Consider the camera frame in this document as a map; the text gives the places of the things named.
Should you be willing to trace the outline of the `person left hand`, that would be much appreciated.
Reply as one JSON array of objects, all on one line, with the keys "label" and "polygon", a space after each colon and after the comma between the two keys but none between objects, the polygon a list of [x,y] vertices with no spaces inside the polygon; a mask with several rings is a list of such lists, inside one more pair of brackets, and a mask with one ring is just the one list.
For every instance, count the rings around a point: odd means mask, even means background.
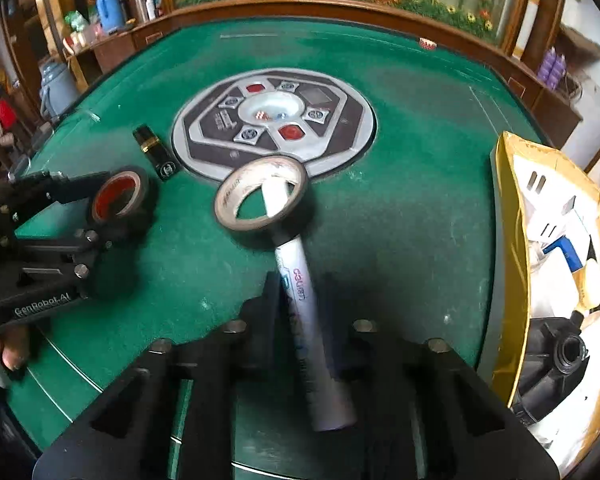
[{"label": "person left hand", "polygon": [[12,325],[0,333],[0,356],[9,370],[19,370],[30,356],[29,331],[25,325]]}]

